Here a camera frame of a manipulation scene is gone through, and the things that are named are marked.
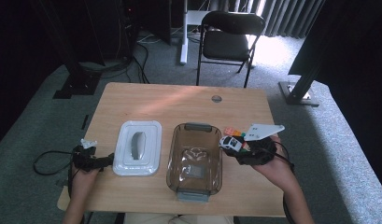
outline gray carpet floor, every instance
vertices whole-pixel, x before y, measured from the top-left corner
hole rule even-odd
[[[293,82],[288,75],[303,39],[263,36],[257,45],[257,65],[251,71],[249,88],[265,90],[279,134],[296,166],[296,175],[317,223],[382,223],[382,187],[354,137],[329,88],[314,82],[311,91],[319,107],[287,105],[278,82]],[[145,74],[150,83],[194,85],[198,44],[190,41],[188,63],[179,64],[180,39],[172,46],[147,38]],[[147,58],[136,46],[136,59]],[[117,62],[107,62],[107,66]],[[93,63],[85,66],[100,68]],[[245,69],[203,65],[200,85],[243,87]],[[71,151],[87,131],[104,86],[108,82],[139,82],[140,71],[131,63],[125,71],[105,72],[95,95],[52,99],[68,73],[64,66],[52,73],[0,143],[0,223],[59,223],[64,212],[56,206],[66,180],[66,171],[37,175],[33,162],[48,150]],[[65,165],[67,155],[44,158],[38,168],[46,172]],[[115,214],[94,213],[91,223],[113,223]],[[240,217],[242,224],[287,223],[280,217]]]

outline chair backrest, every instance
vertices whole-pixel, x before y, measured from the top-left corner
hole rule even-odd
[[[265,21],[262,17],[252,13],[211,11],[202,20],[202,26],[205,25],[234,35],[261,35]]]

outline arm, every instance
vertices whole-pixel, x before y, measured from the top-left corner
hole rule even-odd
[[[278,137],[271,137],[276,142],[280,141]],[[284,155],[281,146],[276,144],[276,147],[277,153]],[[298,180],[285,161],[274,157],[268,163],[253,165],[252,168],[284,191],[285,201],[295,223],[314,223]]]
[[[73,166],[71,201],[65,211],[63,224],[78,224],[85,212],[85,202],[97,177],[98,170],[85,172]]]

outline person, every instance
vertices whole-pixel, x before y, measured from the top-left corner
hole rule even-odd
[[[271,138],[280,143],[276,136]],[[284,156],[280,144],[276,144],[277,153]],[[290,165],[279,157],[274,157],[264,165],[252,165],[254,170],[264,175],[270,182],[284,191],[284,199],[289,209],[291,218],[297,224],[313,224],[309,208],[302,192],[301,186],[295,174],[290,169]],[[65,211],[63,224],[78,224],[83,219],[85,212],[85,202],[92,191],[93,184],[98,174],[98,170],[85,172],[73,168],[74,178],[72,182],[72,193],[70,203]],[[219,223],[233,224],[233,217],[219,216],[176,216],[171,214],[137,214],[126,213],[126,220],[129,224],[137,223]]]

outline black chair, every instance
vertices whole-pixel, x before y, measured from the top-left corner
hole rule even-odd
[[[207,13],[201,26],[196,86],[199,85],[201,63],[240,65],[237,71],[240,73],[244,64],[248,62],[245,88],[254,58],[255,44],[264,27],[264,19],[256,14],[224,11]],[[255,36],[250,46],[247,35]]]

